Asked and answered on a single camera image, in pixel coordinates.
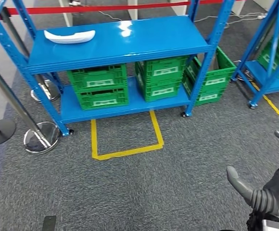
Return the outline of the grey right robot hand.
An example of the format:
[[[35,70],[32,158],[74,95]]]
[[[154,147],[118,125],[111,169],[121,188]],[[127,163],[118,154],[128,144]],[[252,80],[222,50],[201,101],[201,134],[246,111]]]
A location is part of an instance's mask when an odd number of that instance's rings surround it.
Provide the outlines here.
[[[279,131],[275,131],[274,135],[279,138]],[[240,178],[234,167],[227,167],[226,172],[229,183],[251,208],[279,218],[279,167],[261,190],[251,188]]]

